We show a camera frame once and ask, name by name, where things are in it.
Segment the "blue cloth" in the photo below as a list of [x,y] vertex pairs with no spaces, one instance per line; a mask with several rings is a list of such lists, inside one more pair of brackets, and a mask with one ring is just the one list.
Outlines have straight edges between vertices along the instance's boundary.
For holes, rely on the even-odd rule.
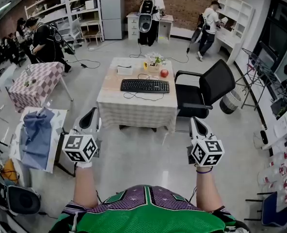
[[24,165],[41,170],[47,168],[52,132],[50,121],[53,117],[54,113],[46,108],[40,113],[32,112],[24,116],[25,129],[22,128],[20,137]]

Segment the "checkered tablecloth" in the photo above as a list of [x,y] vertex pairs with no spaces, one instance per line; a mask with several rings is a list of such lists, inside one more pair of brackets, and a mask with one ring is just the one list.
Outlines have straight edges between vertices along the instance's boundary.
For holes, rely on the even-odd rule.
[[[60,62],[40,63],[28,67],[32,72],[31,76],[24,70],[8,91],[17,111],[27,106],[42,107],[64,70],[64,65]],[[28,87],[24,86],[26,81],[29,81]]]
[[[167,78],[162,78],[159,76],[159,73],[149,73],[144,70],[144,61],[145,59],[141,58],[113,59],[97,98],[102,125],[104,127],[126,125],[147,128],[166,126],[169,133],[173,133],[176,124],[177,98],[172,63],[168,61],[165,67],[162,68],[169,71]],[[124,67],[132,66],[134,68],[133,74],[117,74],[118,65]],[[155,79],[168,81],[170,93],[165,93],[163,98],[163,94],[151,93],[137,93],[136,96],[140,98],[125,98],[132,97],[132,95],[120,91],[122,80],[137,79],[138,77],[146,79],[148,76],[143,74],[155,77]]]

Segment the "jersey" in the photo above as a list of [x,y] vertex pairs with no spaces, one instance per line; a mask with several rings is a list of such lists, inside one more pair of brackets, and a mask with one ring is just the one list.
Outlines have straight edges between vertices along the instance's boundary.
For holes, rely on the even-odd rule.
[[153,0],[153,1],[154,1],[154,6],[158,10],[158,12],[152,15],[152,20],[160,21],[162,18],[161,9],[165,9],[164,0]]
[[217,31],[216,22],[219,21],[217,12],[215,12],[212,8],[207,8],[203,13],[203,17],[206,20],[206,24],[210,26],[210,29],[206,29],[206,32],[210,34],[215,34]]
[[76,225],[74,232],[80,233],[222,233],[235,232],[236,224],[225,207],[208,213],[170,190],[138,185],[93,209],[70,202],[50,232],[68,232]]

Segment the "white refrigerator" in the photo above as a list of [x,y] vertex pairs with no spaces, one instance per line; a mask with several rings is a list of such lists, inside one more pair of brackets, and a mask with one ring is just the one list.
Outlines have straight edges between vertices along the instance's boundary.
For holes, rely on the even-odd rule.
[[124,0],[100,0],[105,40],[119,40],[124,36]]

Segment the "red object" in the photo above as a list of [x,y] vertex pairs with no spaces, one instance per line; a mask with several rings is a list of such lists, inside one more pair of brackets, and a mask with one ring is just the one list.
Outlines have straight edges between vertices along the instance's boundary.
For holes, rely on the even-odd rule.
[[166,69],[163,69],[163,70],[161,71],[161,76],[162,76],[163,78],[166,78],[166,77],[168,76],[168,71],[167,71]]

